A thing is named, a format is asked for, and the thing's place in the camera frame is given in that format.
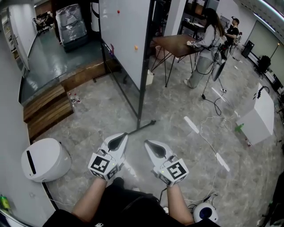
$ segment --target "plastic-wrapped machine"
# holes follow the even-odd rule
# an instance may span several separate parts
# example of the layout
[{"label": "plastic-wrapped machine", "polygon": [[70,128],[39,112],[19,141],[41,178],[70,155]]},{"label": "plastic-wrapped machine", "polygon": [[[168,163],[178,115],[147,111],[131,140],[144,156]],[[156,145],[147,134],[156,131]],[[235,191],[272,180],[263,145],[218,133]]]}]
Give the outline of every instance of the plastic-wrapped machine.
[{"label": "plastic-wrapped machine", "polygon": [[57,10],[56,21],[65,50],[76,48],[87,42],[87,30],[78,4]]}]

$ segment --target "wooden step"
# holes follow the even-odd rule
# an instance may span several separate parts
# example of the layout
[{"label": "wooden step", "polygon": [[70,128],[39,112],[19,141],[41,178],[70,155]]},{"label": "wooden step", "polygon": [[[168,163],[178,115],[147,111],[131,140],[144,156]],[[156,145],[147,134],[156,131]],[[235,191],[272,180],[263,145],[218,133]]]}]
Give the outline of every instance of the wooden step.
[{"label": "wooden step", "polygon": [[47,89],[24,107],[24,122],[28,123],[63,97],[67,97],[67,94],[61,84]]},{"label": "wooden step", "polygon": [[40,115],[28,122],[30,141],[33,141],[72,113],[73,109],[67,96],[53,103],[45,111],[41,112]]}]

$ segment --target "ceiling light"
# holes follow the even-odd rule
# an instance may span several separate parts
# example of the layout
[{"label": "ceiling light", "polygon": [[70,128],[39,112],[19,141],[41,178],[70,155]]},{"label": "ceiling light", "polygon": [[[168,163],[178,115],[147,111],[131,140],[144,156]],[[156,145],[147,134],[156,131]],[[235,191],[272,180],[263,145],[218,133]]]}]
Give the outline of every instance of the ceiling light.
[{"label": "ceiling light", "polygon": [[254,15],[258,18],[258,19],[260,19],[263,23],[265,23],[272,31],[274,31],[275,32],[275,30],[265,21],[265,20],[263,20],[261,17],[259,17],[257,14],[255,14],[254,13]]},{"label": "ceiling light", "polygon": [[280,14],[275,8],[273,8],[271,5],[269,5],[266,1],[264,0],[258,0],[259,2],[261,2],[263,5],[265,5],[267,8],[269,8],[270,10],[272,10],[278,17],[280,17],[280,19],[284,22],[284,17],[282,14]]}]

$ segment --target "woman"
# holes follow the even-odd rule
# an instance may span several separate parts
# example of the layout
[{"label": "woman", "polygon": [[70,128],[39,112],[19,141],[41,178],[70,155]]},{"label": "woman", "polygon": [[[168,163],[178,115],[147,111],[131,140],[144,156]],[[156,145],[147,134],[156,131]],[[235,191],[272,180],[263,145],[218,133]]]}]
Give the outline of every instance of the woman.
[{"label": "woman", "polygon": [[218,49],[226,40],[225,31],[216,11],[208,8],[205,10],[204,15],[207,20],[205,25],[205,36],[202,41],[195,43],[196,47],[204,47],[204,49],[200,52],[199,60],[191,77],[184,80],[184,83],[190,88],[196,88],[211,64],[216,60],[221,60]]}]

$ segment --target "long hair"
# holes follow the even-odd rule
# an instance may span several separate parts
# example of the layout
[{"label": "long hair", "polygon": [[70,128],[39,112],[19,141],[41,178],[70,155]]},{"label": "long hair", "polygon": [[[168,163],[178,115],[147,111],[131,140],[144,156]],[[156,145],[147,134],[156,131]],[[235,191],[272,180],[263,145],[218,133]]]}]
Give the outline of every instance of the long hair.
[{"label": "long hair", "polygon": [[220,33],[220,36],[224,36],[225,35],[225,30],[221,24],[221,21],[219,19],[219,16],[218,14],[216,13],[215,10],[211,9],[211,8],[207,8],[205,9],[205,12],[204,12],[204,15],[207,16],[207,22],[206,22],[206,25],[205,25],[205,30],[207,29],[207,27],[209,25],[212,25],[213,28],[215,29],[218,29],[219,30],[219,33]]}]

